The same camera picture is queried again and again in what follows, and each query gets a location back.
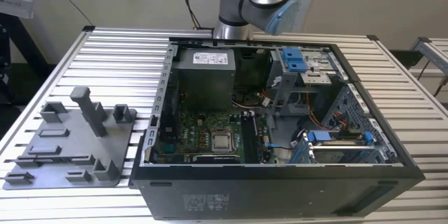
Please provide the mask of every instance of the orange wire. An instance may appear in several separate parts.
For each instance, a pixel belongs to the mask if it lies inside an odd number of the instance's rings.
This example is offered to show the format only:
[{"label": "orange wire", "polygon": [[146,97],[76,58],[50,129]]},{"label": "orange wire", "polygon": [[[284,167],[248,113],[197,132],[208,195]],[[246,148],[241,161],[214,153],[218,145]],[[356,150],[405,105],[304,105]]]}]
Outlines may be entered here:
[{"label": "orange wire", "polygon": [[329,130],[326,127],[324,127],[321,124],[320,124],[320,122],[318,122],[318,120],[316,119],[316,116],[314,116],[314,114],[313,114],[313,111],[312,111],[312,109],[310,109],[310,106],[309,106],[309,96],[308,96],[308,93],[306,93],[306,104],[308,104],[308,116],[309,116],[309,119],[310,119],[310,121],[321,128],[321,129],[324,129],[324,130]]}]

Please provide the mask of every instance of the blue latch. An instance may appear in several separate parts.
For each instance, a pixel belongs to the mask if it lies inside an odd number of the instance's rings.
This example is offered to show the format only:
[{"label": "blue latch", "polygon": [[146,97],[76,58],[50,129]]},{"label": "blue latch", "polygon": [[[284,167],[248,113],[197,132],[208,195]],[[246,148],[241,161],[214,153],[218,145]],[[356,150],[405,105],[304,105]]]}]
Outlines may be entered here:
[{"label": "blue latch", "polygon": [[309,131],[308,141],[330,141],[330,135],[328,131]]},{"label": "blue latch", "polygon": [[284,48],[281,55],[289,72],[306,72],[308,66],[297,48]]},{"label": "blue latch", "polygon": [[373,144],[373,136],[369,131],[364,132],[364,138],[365,138],[365,145],[372,145]]}]

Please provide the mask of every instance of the case label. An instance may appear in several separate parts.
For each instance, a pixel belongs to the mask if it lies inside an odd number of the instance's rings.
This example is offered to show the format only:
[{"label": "case label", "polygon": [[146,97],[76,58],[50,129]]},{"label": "case label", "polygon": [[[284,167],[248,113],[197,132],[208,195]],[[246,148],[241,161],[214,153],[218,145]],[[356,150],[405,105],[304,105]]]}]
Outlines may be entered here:
[{"label": "case label", "polygon": [[196,52],[193,54],[193,64],[226,65],[226,54],[217,52]]}]

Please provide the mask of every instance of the aluminum extrusion table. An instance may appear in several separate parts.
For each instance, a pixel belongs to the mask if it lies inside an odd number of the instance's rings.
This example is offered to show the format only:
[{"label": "aluminum extrusion table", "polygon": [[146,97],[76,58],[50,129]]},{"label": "aluminum extrusion table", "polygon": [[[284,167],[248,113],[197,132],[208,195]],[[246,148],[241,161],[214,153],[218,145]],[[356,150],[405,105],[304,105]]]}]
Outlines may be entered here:
[{"label": "aluminum extrusion table", "polygon": [[[1,178],[41,123],[45,101],[74,108],[74,86],[90,87],[105,108],[126,103],[137,110],[121,180],[113,188],[0,190],[0,220],[33,223],[144,222],[150,217],[138,190],[128,189],[136,145],[148,125],[169,37],[209,37],[209,31],[96,28],[82,31],[52,75],[0,141]],[[366,36],[256,33],[254,40],[324,42],[338,45],[426,180],[356,223],[448,223],[448,112],[378,41]],[[241,220],[208,223],[346,223],[326,220]]]}]

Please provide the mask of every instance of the motherboard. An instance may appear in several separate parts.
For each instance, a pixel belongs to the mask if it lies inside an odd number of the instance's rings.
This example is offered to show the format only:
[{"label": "motherboard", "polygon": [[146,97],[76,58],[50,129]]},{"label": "motherboard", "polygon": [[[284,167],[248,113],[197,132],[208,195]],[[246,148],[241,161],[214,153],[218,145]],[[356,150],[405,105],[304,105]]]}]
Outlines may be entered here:
[{"label": "motherboard", "polygon": [[178,135],[160,142],[158,163],[273,163],[265,115],[180,112]]}]

